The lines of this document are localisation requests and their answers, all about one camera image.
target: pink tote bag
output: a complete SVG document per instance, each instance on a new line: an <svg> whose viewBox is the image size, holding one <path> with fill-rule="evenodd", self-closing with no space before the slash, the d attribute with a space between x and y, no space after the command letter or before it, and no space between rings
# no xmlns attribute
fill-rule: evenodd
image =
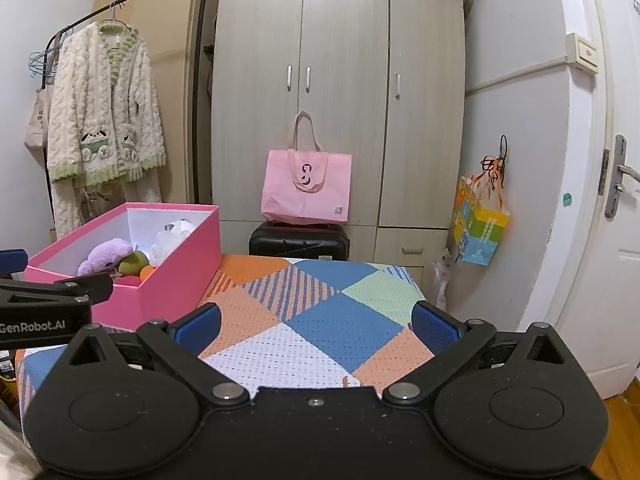
<svg viewBox="0 0 640 480"><path fill-rule="evenodd" d="M294 149L298 121L311 123L316 150ZM262 214L268 220L289 224L337 224L347 221L351 187L351 155L328 153L316 140L311 116L296 115L289 134L288 150L271 150L262 188Z"/></svg>

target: wooden floor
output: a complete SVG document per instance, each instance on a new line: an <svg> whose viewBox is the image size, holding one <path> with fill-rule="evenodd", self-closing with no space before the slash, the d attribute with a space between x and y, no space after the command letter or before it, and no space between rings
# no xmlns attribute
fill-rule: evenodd
<svg viewBox="0 0 640 480"><path fill-rule="evenodd" d="M593 472L603 480L640 479L640 383L634 380L621 396L605 400L609 436Z"/></svg>

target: orange ball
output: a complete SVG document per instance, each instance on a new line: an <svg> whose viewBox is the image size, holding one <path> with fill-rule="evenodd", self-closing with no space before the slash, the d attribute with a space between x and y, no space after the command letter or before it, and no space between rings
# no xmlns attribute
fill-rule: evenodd
<svg viewBox="0 0 640 480"><path fill-rule="evenodd" d="M142 270L140 271L140 279L144 282L149 276L151 276L151 273L154 270L156 270L156 268L150 265L143 267Z"/></svg>

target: door frame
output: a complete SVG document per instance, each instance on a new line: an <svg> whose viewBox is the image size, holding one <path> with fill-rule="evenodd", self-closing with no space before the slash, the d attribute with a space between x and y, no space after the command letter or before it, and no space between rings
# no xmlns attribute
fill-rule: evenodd
<svg viewBox="0 0 640 480"><path fill-rule="evenodd" d="M572 72L561 191L545 256L520 320L519 331L525 331L532 322L539 320L551 324L558 322L578 268L588 256L588 246L596 233L592 227L598 225L604 207L604 197L599 196L597 190L603 150L610 144L613 127L613 85L607 62L606 24L600 15L600 0L562 0L562 7L566 33L577 32L596 45L599 74L591 77L588 88L584 73L567 68ZM567 192L571 193L569 206L565 201Z"/></svg>

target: light switch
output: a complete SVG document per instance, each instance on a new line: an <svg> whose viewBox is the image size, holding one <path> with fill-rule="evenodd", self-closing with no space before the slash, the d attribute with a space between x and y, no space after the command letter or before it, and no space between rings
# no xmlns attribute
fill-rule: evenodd
<svg viewBox="0 0 640 480"><path fill-rule="evenodd" d="M566 37L566 62L591 75L598 73L598 51L589 40L572 32Z"/></svg>

